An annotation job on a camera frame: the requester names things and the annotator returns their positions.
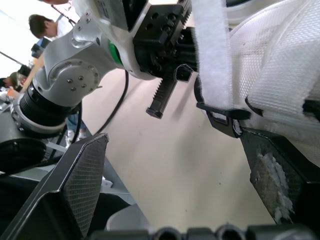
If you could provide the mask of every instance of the white mesh fabric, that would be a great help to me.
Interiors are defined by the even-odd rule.
[[[233,107],[232,61],[225,8],[226,0],[192,1],[202,96],[207,105],[219,109]]]
[[[265,130],[318,145],[320,123],[303,113],[303,105],[320,77],[320,1],[300,2],[269,41],[248,99],[263,110]]]
[[[286,0],[248,18],[231,32],[234,104],[248,108],[245,98],[260,76],[264,55],[284,20],[301,0]]]
[[[208,6],[202,6],[202,12],[210,11]],[[201,11],[193,13],[196,19]],[[211,20],[199,19],[214,27]],[[206,35],[208,39],[208,31],[209,28],[200,28],[197,37]],[[263,117],[252,112],[252,118],[241,125],[285,136],[302,153],[312,152],[306,157],[317,162],[320,123],[312,114],[303,113],[303,105],[307,99],[320,99],[320,1],[284,0],[263,9],[231,32],[230,48],[233,105],[251,111],[245,103],[248,96],[253,107],[263,110]],[[206,56],[215,56],[219,49],[207,43],[206,51]],[[228,90],[224,87],[225,78],[219,84],[202,77],[210,75],[204,71],[212,73],[222,65],[218,59],[204,58],[201,54],[199,57],[200,66],[201,62],[211,60],[212,67],[207,64],[206,68],[200,68],[200,77],[202,92],[207,93],[204,102],[215,107],[217,94],[210,93],[219,89],[224,95]]]

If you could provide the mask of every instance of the person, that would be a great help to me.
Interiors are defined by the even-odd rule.
[[[39,0],[40,2],[44,2],[46,4],[52,5],[60,5],[60,4],[67,4],[69,0]]]
[[[72,24],[69,23],[68,19],[62,17],[57,22],[52,19],[46,18],[45,16],[33,14],[29,17],[30,31],[36,38],[47,37],[52,40],[63,37],[68,34],[72,29]],[[68,148],[75,136],[77,129],[78,114],[70,115],[67,119],[67,136],[65,137],[66,148]],[[83,121],[81,121],[81,127],[79,135],[76,141],[87,137],[87,127]]]
[[[8,77],[0,78],[0,88],[4,87],[8,89],[12,87],[14,90],[16,90],[19,86],[19,78],[20,74],[18,72],[13,72]]]
[[[61,17],[57,22],[45,16],[33,14],[29,17],[31,33],[38,39],[47,37],[55,40],[69,33],[73,26],[65,17]]]

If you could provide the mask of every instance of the black cylinder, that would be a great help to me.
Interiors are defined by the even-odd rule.
[[[61,125],[74,107],[59,106],[44,98],[31,84],[20,100],[22,113],[34,123],[47,127]]]
[[[46,145],[17,129],[9,111],[0,114],[0,171],[18,172],[38,164],[44,158]]]

